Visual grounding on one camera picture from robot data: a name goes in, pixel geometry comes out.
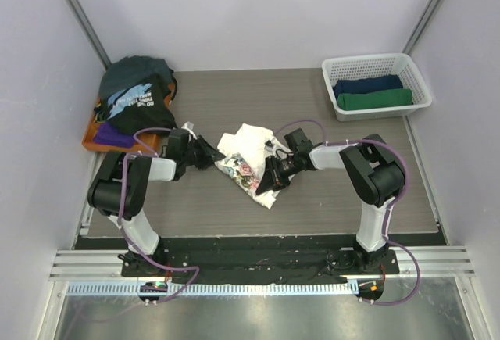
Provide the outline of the white t shirt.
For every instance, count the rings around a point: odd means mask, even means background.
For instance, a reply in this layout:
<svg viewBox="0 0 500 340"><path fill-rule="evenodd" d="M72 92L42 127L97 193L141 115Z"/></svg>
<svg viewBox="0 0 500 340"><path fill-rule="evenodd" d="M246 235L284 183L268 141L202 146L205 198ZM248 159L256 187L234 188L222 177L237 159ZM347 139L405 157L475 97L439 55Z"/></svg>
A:
<svg viewBox="0 0 500 340"><path fill-rule="evenodd" d="M268 191L261 195L255 193L263 178L266 157L273 156L264 149L264 144L268 140L278 141L270 129L243 123L235 134L222 135L217 149L226 157L216 162L216 167L255 202L271 209L279 192Z"/></svg>

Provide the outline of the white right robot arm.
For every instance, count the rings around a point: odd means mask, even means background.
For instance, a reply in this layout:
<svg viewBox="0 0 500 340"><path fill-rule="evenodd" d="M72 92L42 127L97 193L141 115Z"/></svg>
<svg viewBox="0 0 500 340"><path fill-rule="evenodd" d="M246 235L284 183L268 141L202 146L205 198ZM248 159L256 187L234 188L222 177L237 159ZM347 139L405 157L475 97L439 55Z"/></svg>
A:
<svg viewBox="0 0 500 340"><path fill-rule="evenodd" d="M302 171L345 170L362 201L360 225L351 250L327 254L327 269L373 272L388 254L392 209L405 192L406 168L402 159L378 134L358 141L315 145L299 128L286 134L284 140L290 151L278 149L265 159L265 171L256 193L280 191Z"/></svg>

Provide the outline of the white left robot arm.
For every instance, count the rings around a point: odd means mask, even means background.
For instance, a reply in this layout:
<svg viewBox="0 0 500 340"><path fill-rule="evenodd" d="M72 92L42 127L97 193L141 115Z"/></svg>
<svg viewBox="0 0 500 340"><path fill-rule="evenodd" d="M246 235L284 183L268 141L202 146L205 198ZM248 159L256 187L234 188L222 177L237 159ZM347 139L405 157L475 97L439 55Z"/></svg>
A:
<svg viewBox="0 0 500 340"><path fill-rule="evenodd" d="M188 127L169 132L161 152L109 151L87 192L87 202L118 228L128 251L118 255L127 276L159 276L168 263L144 203L151 181L179 181L190 166L206 170L225 155Z"/></svg>

